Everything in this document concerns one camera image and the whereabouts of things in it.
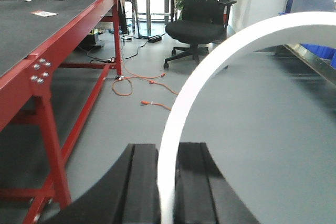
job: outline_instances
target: gray table top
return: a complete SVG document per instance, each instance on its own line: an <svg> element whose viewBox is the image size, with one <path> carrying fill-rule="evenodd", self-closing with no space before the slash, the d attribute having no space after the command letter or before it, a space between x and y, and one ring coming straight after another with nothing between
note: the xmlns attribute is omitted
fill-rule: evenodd
<svg viewBox="0 0 336 224"><path fill-rule="evenodd" d="M0 77L96 0L0 1ZM57 13L40 17L36 10Z"/></svg>

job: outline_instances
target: red metal table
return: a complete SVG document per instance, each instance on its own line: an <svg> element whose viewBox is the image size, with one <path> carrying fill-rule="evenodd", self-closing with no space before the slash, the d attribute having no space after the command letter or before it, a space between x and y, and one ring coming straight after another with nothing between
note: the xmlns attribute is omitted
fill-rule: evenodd
<svg viewBox="0 0 336 224"><path fill-rule="evenodd" d="M70 20L61 25L60 29L52 31L50 37L28 55L25 55L13 67L6 69L0 77L0 131L10 123L39 125L50 165L50 174L40 189L0 189L0 198L2 199L33 199L23 222L26 224L36 223L44 205L51 199L58 202L61 208L65 208L70 204L71 198L65 173L65 163L72 152L109 70L116 69L117 75L120 76L122 74L119 33L114 33L115 55L111 56L115 57L116 61L114 63L72 65L73 67L101 68L102 72L65 144L61 147L50 103L52 75L98 22L113 22L114 31L119 30L119 0L85 1L90 3L75 17L69 17ZM5 4L7 8L11 7L11 3L6 2ZM65 9L71 12L71 4L68 3L68 7ZM112 10L112 16L105 16L110 10ZM11 54L10 51L3 51L8 55ZM35 110L24 111L22 107L31 98L34 100Z"/></svg>

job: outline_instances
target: white arch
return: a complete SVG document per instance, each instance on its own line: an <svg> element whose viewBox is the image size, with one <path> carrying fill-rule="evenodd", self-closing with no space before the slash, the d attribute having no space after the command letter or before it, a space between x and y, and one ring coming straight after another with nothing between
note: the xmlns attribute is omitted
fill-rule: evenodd
<svg viewBox="0 0 336 224"><path fill-rule="evenodd" d="M173 223L174 177L178 143L185 120L205 82L229 61L276 45L312 43L334 47L336 13L287 14L258 22L228 38L194 70L177 96L168 117L159 152L158 187L161 224Z"/></svg>

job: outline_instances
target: black cable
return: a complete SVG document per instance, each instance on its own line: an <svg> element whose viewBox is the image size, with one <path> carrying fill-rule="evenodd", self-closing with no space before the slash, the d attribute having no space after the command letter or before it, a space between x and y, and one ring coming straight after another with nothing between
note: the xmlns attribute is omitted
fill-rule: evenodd
<svg viewBox="0 0 336 224"><path fill-rule="evenodd" d="M94 57L94 56L91 56L90 54L92 50L94 50L94 48L90 49L89 51L88 50L85 50L84 48L80 47L80 46L77 46L77 48L79 48L80 50L86 52L86 56L91 58L91 59L94 59L95 61L100 61L100 62L104 62L104 63L112 63L110 59L101 59L101 58L97 58L97 57Z"/></svg>
<svg viewBox="0 0 336 224"><path fill-rule="evenodd" d="M149 40L147 40L147 41L146 41L146 43L145 43L145 44L143 44L142 46L138 47L138 49L137 49L137 53L136 53L135 55L132 55L132 56L130 56L130 57L127 57L127 58L123 58L123 60L131 59L131 58L133 58L133 57L137 56L137 55L138 55L138 53L139 53L139 49L140 49L140 48L142 48L142 47L144 47L144 46L145 46L145 45L148 43L148 41L149 41Z"/></svg>

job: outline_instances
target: blue bin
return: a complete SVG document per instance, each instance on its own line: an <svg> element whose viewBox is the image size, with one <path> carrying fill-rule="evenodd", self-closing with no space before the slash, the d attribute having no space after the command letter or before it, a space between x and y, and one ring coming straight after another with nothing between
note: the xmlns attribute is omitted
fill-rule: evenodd
<svg viewBox="0 0 336 224"><path fill-rule="evenodd" d="M332 57L332 60L330 62L330 65L333 67L333 68L336 68L336 52L334 54L334 56Z"/></svg>
<svg viewBox="0 0 336 224"><path fill-rule="evenodd" d="M314 44L302 44L305 48L311 51L313 54L317 55L322 59L329 59L331 60L334 57L336 49L331 47L324 47Z"/></svg>

